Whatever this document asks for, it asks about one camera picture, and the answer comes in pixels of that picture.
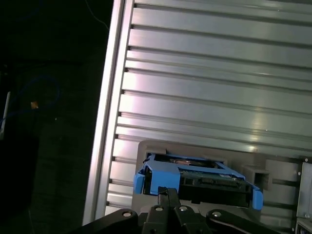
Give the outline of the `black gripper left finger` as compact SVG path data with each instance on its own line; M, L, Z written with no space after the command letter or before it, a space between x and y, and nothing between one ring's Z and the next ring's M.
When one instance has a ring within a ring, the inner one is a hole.
M138 214L120 209L79 227L80 234L165 234L170 211L175 204L174 188L158 188L158 204Z

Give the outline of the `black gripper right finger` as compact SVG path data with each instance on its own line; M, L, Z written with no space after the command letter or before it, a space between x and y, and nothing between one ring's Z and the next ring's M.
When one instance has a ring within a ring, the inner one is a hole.
M275 234L264 225L244 219L228 211L214 209L205 216L180 203L177 190L168 189L170 208L183 234Z

